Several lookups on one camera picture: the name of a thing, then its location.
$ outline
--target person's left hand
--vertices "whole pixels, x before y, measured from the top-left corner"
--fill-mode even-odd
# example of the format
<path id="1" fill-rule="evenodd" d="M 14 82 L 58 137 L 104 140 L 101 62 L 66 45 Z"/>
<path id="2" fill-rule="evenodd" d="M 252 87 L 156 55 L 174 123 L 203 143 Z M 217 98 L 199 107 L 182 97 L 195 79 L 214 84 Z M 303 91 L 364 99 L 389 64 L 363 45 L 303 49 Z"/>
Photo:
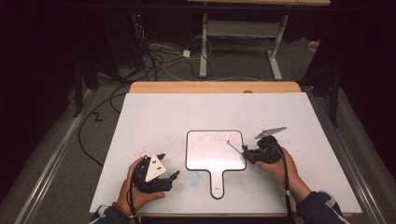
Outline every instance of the person's left hand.
<path id="1" fill-rule="evenodd" d="M 129 214 L 131 214 L 131 208 L 128 205 L 127 197 L 129 200 L 128 190 L 129 190 L 129 187 L 131 184 L 132 172 L 134 171 L 134 168 L 136 167 L 136 165 L 139 162 L 141 162 L 142 160 L 143 160 L 143 158 L 140 157 L 129 167 L 128 175 L 122 183 L 122 187 L 120 190 L 120 196 L 119 196 L 119 199 L 117 200 L 117 203 L 119 203 L 121 205 L 122 209 L 125 210 L 126 212 L 128 212 Z M 148 193 L 141 192 L 136 187 L 132 188 L 132 194 L 133 194 L 132 196 L 133 196 L 134 209 L 136 211 L 139 210 L 141 207 L 143 207 L 143 205 L 145 205 L 146 203 L 149 203 L 151 201 L 165 197 L 165 194 L 163 192 L 154 192 L 154 193 L 148 194 Z"/>

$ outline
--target human hand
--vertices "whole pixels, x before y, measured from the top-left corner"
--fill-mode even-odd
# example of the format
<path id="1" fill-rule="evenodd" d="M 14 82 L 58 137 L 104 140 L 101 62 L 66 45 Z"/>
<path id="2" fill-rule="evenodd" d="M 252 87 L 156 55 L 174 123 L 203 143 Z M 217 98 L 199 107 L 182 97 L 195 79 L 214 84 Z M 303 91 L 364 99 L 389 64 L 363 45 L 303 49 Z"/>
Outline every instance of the human hand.
<path id="1" fill-rule="evenodd" d="M 297 167 L 296 164 L 294 163 L 293 158 L 285 148 L 282 148 L 282 150 L 286 159 L 286 164 L 288 165 L 289 178 L 297 177 L 298 176 Z M 285 188 L 285 166 L 283 164 L 283 160 L 279 160 L 271 164 L 265 163 L 263 161 L 256 161 L 255 165 L 262 168 L 264 171 L 270 173 L 274 178 L 274 180 L 280 185 L 282 185 L 283 188 Z"/>
<path id="2" fill-rule="evenodd" d="M 288 167 L 291 196 L 295 202 L 300 203 L 311 192 L 311 189 L 298 175 L 296 164 L 289 152 L 285 148 L 282 148 L 282 150 Z M 274 180 L 285 188 L 285 166 L 283 164 L 283 160 L 279 160 L 272 164 L 268 164 L 263 161 L 256 161 L 255 164 L 264 171 L 270 173 Z"/>
<path id="3" fill-rule="evenodd" d="M 131 214 L 131 208 L 128 205 L 128 201 L 127 201 L 127 200 L 129 200 L 128 190 L 129 190 L 129 187 L 131 187 L 131 179 L 132 179 L 132 174 L 133 174 L 134 168 L 142 160 L 143 160 L 143 158 L 140 157 L 129 167 L 128 175 L 122 183 L 122 187 L 120 190 L 120 196 L 119 196 L 119 199 L 117 200 L 117 203 L 119 203 L 121 205 L 122 209 L 125 210 L 126 212 L 128 212 L 129 214 Z M 146 203 L 149 203 L 149 202 L 157 200 L 157 199 L 164 198 L 165 194 L 163 192 L 154 192 L 154 193 L 148 194 L 148 193 L 141 192 L 136 187 L 133 187 L 132 188 L 132 196 L 133 196 L 134 209 L 137 211 L 141 207 L 143 207 L 143 205 L 145 205 Z"/>

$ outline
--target sleeve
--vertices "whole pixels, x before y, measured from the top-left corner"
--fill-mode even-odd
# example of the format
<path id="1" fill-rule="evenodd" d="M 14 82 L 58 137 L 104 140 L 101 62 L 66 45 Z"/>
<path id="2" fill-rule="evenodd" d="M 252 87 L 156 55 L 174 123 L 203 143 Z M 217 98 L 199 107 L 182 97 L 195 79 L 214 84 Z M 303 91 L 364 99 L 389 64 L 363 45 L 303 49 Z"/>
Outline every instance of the sleeve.
<path id="1" fill-rule="evenodd" d="M 112 206 L 100 206 L 93 214 L 89 224 L 128 224 L 129 218 L 120 209 Z"/>
<path id="2" fill-rule="evenodd" d="M 303 217 L 304 224 L 347 224 L 340 206 L 334 197 L 326 192 L 311 192 L 300 204 L 297 214 Z"/>

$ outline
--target gray carpet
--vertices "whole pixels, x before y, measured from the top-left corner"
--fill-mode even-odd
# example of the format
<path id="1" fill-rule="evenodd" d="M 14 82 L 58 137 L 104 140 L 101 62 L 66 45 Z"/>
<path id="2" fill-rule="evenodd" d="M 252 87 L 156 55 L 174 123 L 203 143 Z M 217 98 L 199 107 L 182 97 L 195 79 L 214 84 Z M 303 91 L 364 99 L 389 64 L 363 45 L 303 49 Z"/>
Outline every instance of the gray carpet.
<path id="1" fill-rule="evenodd" d="M 284 80 L 297 80 L 304 76 L 314 55 L 306 49 L 307 44 L 308 41 L 302 39 L 296 43 L 281 45 L 277 60 Z M 264 55 L 264 51 L 270 49 L 271 45 L 271 41 L 264 40 L 259 46 L 243 47 L 226 56 L 216 56 L 216 54 L 220 55 L 226 52 L 226 48 L 214 50 L 213 55 L 209 56 L 212 68 L 212 77 L 209 80 L 228 78 L 224 80 L 251 81 L 251 79 L 247 79 L 248 77 L 273 81 L 271 69 Z M 183 50 L 182 47 L 172 43 L 167 43 L 167 46 L 178 52 Z M 166 61 L 178 57 L 170 54 L 162 54 L 162 56 Z M 194 74 L 197 75 L 198 61 L 184 61 L 192 62 Z M 123 74 L 130 71 L 127 66 L 121 66 L 120 70 Z M 176 64 L 166 70 L 168 73 L 162 70 L 158 74 L 158 80 L 167 81 L 175 80 L 175 78 L 198 80 L 192 76 L 191 66 L 188 63 Z M 110 97 L 120 85 L 104 75 L 99 75 L 99 78 L 101 80 L 99 90 L 92 91 L 86 97 L 84 106 L 86 115 Z M 118 92 L 127 92 L 128 90 L 129 86 L 124 86 Z M 303 90 L 310 92 L 309 87 L 303 87 Z M 123 96 L 120 96 L 112 101 L 117 110 L 121 109 L 122 100 Z M 325 108 L 328 105 L 328 99 L 326 97 L 311 97 L 311 102 L 337 158 L 345 169 L 350 184 L 355 189 L 363 210 L 363 214 L 349 217 L 350 223 L 392 223 L 396 219 L 395 181 L 376 154 L 361 123 L 350 108 L 344 92 L 340 91 L 338 129 L 329 125 Z M 53 152 L 62 143 L 69 126 L 76 121 L 72 117 L 73 109 L 74 105 L 71 104 L 36 147 L 29 161 L 26 162 L 12 190 L 1 204 L 0 223 L 15 222 Z M 103 163 L 119 113 L 111 107 L 109 101 L 94 111 L 99 113 L 98 117 L 94 114 L 87 118 L 81 128 L 81 142 L 93 157 Z M 348 155 L 353 158 L 352 165 Z M 59 160 L 62 162 L 59 167 L 54 169 L 56 176 L 49 183 L 45 196 L 37 200 L 39 206 L 33 210 L 31 223 L 88 223 L 91 217 L 88 211 L 101 174 L 101 167 L 83 153 L 78 143 L 78 129 L 73 131 L 70 142 L 65 144 L 64 156 Z M 372 199 L 364 198 L 368 194 L 371 194 Z M 302 223 L 300 218 L 297 218 L 297 223 Z"/>

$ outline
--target white table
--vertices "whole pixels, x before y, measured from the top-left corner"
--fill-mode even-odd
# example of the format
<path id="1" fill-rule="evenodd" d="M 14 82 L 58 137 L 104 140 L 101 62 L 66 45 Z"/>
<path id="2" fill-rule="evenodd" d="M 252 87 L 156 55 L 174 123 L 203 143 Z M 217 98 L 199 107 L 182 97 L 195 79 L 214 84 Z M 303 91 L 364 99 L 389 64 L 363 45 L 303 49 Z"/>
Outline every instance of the white table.
<path id="1" fill-rule="evenodd" d="M 245 85 L 240 90 L 249 90 L 247 83 L 240 84 Z M 172 82 L 163 85 L 169 88 Z M 214 90 L 226 83 L 177 85 L 196 86 L 206 92 L 205 86 Z M 248 164 L 244 171 L 225 172 L 225 193 L 217 200 L 210 194 L 208 173 L 192 172 L 185 166 L 190 130 L 238 130 L 244 143 L 254 147 L 254 136 L 262 129 L 281 126 L 288 129 L 277 133 L 276 138 L 293 156 L 307 185 L 312 190 L 331 192 L 344 213 L 361 213 L 315 112 L 301 92 L 128 94 L 90 211 L 117 199 L 125 172 L 138 157 L 165 153 L 163 165 L 170 174 L 176 170 L 180 170 L 180 174 L 166 197 L 145 205 L 139 211 L 140 216 L 285 216 L 283 189 L 257 167 Z"/>

